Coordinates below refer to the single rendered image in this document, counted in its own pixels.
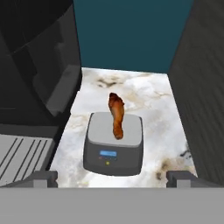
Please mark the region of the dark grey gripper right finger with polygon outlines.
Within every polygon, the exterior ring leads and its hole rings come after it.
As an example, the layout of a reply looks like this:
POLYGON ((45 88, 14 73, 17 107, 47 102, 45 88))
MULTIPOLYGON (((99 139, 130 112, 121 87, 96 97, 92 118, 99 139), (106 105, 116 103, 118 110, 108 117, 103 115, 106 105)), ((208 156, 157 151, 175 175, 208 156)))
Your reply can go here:
POLYGON ((197 178, 189 171, 168 171, 166 178, 166 186, 171 188, 220 187, 215 183, 197 178))

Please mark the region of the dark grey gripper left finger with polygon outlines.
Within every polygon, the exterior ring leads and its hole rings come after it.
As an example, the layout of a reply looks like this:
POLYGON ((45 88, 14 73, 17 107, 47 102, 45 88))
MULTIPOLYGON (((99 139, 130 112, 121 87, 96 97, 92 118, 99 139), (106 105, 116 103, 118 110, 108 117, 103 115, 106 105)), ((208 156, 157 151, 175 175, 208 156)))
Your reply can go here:
POLYGON ((20 188, 57 188, 58 173, 56 171, 35 171, 24 180, 19 180, 7 185, 7 187, 20 188))

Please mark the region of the grey digital scale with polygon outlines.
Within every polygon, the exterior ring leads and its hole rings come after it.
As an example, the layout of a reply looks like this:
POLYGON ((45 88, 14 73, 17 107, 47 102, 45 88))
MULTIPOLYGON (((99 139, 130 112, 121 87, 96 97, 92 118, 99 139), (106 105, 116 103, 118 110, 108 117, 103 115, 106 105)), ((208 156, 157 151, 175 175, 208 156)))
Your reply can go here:
POLYGON ((92 113, 83 149, 83 167, 109 176, 134 176, 141 172, 144 155, 143 121, 125 114, 123 138, 113 134, 113 116, 109 112, 92 113))

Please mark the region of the brown chicken drumstick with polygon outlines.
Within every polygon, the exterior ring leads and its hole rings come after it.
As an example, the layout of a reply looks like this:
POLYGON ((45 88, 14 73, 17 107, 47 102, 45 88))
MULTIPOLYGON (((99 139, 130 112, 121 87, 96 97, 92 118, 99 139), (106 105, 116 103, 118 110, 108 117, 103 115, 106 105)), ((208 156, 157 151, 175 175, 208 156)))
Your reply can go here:
POLYGON ((108 107, 113 116, 113 134, 116 139, 123 138, 123 116, 124 116, 124 102, 123 100, 116 94, 110 93, 108 99, 108 107))

